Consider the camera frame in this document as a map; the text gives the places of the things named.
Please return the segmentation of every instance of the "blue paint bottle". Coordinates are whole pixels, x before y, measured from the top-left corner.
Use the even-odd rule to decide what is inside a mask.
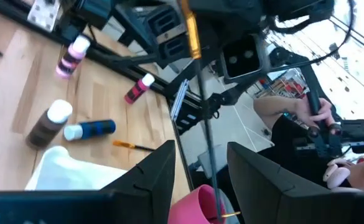
[[[68,141],[90,139],[95,136],[113,134],[115,129],[115,122],[111,119],[83,122],[66,126],[64,128],[64,138]]]

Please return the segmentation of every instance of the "person's hand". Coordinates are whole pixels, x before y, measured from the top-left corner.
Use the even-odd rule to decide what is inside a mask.
[[[309,106],[309,101],[307,100],[307,97],[305,96],[303,99],[298,99],[295,104],[296,116],[303,123],[305,123],[308,126],[318,127],[318,125],[316,125],[315,122],[322,121],[322,120],[325,120],[325,123],[327,126],[334,124],[335,120],[332,117],[332,113],[331,113],[332,104],[324,98],[320,98],[319,100],[320,100],[320,105],[321,105],[319,114],[312,116],[312,113],[310,112],[310,106]]]

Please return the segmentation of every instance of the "paint bottle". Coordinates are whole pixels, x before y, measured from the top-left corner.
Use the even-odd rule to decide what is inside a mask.
[[[154,77],[147,73],[142,79],[140,79],[125,95],[125,101],[129,104],[133,104],[143,93],[149,89],[151,84],[154,83]]]
[[[90,41],[83,35],[79,35],[69,47],[63,58],[56,66],[56,72],[61,78],[69,79],[78,64],[86,55]]]
[[[27,136],[27,143],[35,149],[44,149],[56,137],[72,114],[72,105],[65,100],[55,100],[45,110]]]
[[[112,119],[104,121],[91,121],[83,122],[73,125],[67,125],[64,128],[64,138],[68,141],[78,139],[90,139],[95,136],[102,136],[105,134],[113,134],[116,125]]]

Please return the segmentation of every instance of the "wooden table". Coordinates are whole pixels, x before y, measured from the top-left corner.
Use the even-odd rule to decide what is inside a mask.
[[[121,55],[131,52],[101,32],[98,40]],[[65,47],[33,33],[0,15],[0,190],[22,190],[44,151],[25,144],[25,137],[53,100],[73,105],[68,123],[113,119],[116,132],[107,138],[67,142],[59,134],[51,146],[62,145],[79,160],[129,170],[148,152],[112,146],[114,139],[157,148],[175,139],[166,99],[148,91],[133,105],[124,94],[134,85],[91,60],[84,59],[73,77],[55,76],[55,66]],[[154,67],[147,68],[155,73]],[[176,145],[172,202],[187,195],[189,185]]]

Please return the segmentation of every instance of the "pink cup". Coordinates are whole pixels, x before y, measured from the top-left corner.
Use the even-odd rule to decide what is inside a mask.
[[[222,214],[225,214],[225,206],[221,203]],[[171,206],[168,216],[168,224],[224,224],[218,220],[208,221],[217,216],[215,191],[209,185],[201,185],[184,198]]]

